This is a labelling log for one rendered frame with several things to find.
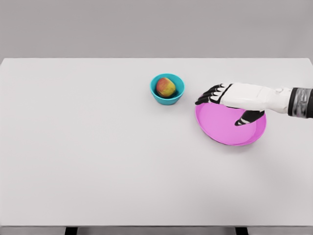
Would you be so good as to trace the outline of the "blue bowl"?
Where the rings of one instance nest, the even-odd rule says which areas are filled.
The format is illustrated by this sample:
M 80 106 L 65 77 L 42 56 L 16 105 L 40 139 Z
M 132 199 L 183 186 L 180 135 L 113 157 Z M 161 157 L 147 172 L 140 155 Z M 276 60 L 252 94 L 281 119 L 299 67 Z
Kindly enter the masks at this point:
M 167 77 L 169 78 L 176 86 L 176 92 L 169 98 L 161 97 L 156 91 L 156 85 L 160 78 Z M 185 90 L 185 84 L 181 78 L 177 75 L 171 73 L 159 74 L 155 78 L 152 79 L 150 83 L 150 91 L 155 98 L 155 100 L 162 105 L 173 105 L 175 104 L 183 95 Z

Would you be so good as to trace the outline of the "red yellow apple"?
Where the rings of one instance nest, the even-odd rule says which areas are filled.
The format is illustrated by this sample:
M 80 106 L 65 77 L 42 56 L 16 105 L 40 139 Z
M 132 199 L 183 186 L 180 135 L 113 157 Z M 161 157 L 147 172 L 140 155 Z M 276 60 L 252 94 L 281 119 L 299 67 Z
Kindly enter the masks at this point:
M 162 77 L 156 84 L 156 92 L 163 98 L 169 98 L 176 92 L 176 86 L 169 78 Z

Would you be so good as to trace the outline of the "pink plate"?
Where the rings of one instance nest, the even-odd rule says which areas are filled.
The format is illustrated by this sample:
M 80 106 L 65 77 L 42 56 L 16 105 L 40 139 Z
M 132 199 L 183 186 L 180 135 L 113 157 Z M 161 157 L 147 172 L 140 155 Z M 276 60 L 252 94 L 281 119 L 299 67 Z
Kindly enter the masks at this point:
M 243 109 L 228 108 L 220 104 L 204 103 L 195 107 L 200 128 L 213 140 L 232 146 L 243 146 L 257 141 L 267 125 L 266 115 L 253 123 L 236 126 L 244 114 Z

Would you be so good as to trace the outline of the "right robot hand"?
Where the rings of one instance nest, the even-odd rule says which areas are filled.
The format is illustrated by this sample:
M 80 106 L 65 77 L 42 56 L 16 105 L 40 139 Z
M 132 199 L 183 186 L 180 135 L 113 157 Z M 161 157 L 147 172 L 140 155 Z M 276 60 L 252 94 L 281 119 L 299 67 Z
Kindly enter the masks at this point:
M 245 112 L 234 123 L 235 126 L 242 126 L 264 116 L 265 98 L 258 97 L 262 89 L 258 85 L 243 83 L 218 84 L 204 92 L 195 104 L 214 103 L 232 109 L 243 109 Z

